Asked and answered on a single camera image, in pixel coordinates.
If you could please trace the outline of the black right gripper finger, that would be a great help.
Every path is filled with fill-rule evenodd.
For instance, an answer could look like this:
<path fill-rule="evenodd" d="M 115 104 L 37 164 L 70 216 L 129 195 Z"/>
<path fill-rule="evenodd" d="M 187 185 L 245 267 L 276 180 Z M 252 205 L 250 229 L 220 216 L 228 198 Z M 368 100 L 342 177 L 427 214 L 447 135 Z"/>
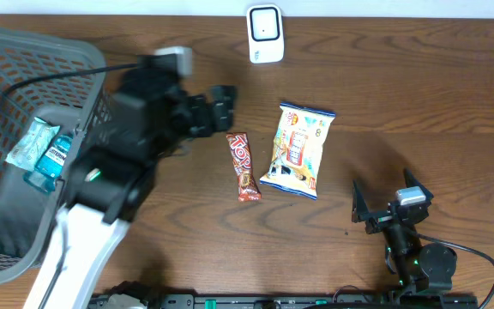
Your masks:
<path fill-rule="evenodd" d="M 352 182 L 352 222 L 366 221 L 369 215 L 367 204 L 358 188 L 356 181 Z"/>
<path fill-rule="evenodd" d="M 403 169 L 403 177 L 407 188 L 417 186 L 425 194 L 429 201 L 434 198 L 434 195 L 413 176 L 412 172 L 408 168 Z"/>

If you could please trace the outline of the yellow snack chips bag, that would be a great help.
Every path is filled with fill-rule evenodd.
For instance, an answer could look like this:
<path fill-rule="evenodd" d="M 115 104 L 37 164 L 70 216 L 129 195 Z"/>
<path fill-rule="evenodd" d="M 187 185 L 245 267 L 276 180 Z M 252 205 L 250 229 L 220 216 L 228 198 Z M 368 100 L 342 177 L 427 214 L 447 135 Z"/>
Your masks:
<path fill-rule="evenodd" d="M 260 183 L 316 200 L 323 145 L 336 113 L 285 101 L 280 109 L 270 165 Z"/>

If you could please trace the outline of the red Top chocolate bar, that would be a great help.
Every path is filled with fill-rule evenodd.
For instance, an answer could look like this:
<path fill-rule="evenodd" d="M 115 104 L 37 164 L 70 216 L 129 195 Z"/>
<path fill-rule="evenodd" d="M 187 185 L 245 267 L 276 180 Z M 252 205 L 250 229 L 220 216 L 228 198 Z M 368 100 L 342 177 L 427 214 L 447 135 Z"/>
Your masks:
<path fill-rule="evenodd" d="M 250 145 L 244 132 L 227 133 L 234 170 L 238 178 L 239 202 L 258 201 L 262 198 L 252 171 Z"/>

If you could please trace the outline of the mint green wipes packet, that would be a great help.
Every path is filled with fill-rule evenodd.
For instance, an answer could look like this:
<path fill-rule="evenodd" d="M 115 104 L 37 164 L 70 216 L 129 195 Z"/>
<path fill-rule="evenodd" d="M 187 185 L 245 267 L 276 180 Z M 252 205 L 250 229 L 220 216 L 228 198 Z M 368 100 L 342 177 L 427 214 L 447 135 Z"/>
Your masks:
<path fill-rule="evenodd" d="M 59 130 L 59 126 L 50 125 L 43 119 L 35 117 L 27 133 L 7 154 L 5 162 L 32 172 Z"/>

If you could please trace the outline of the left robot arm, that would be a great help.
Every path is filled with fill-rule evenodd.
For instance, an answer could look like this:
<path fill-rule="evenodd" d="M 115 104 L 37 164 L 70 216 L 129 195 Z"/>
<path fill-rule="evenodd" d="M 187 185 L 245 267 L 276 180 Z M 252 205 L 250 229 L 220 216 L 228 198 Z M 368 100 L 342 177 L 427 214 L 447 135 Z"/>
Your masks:
<path fill-rule="evenodd" d="M 26 308 L 84 308 L 102 270 L 155 186 L 159 161 L 184 139 L 229 130 L 238 90 L 213 100 L 183 90 L 175 69 L 126 71 L 111 119 L 97 125 L 69 165 L 49 247 Z"/>

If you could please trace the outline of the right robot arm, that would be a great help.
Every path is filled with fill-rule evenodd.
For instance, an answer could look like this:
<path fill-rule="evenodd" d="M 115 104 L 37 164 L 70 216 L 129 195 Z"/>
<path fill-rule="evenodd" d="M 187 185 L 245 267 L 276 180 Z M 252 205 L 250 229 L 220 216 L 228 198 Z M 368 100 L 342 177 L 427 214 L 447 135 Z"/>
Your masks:
<path fill-rule="evenodd" d="M 442 294 L 452 289 L 457 255 L 437 242 L 422 245 L 415 225 L 429 216 L 434 195 L 403 171 L 406 187 L 395 193 L 385 210 L 369 210 L 357 185 L 352 189 L 352 221 L 363 222 L 368 234 L 382 233 L 387 243 L 387 258 L 395 266 L 407 294 Z"/>

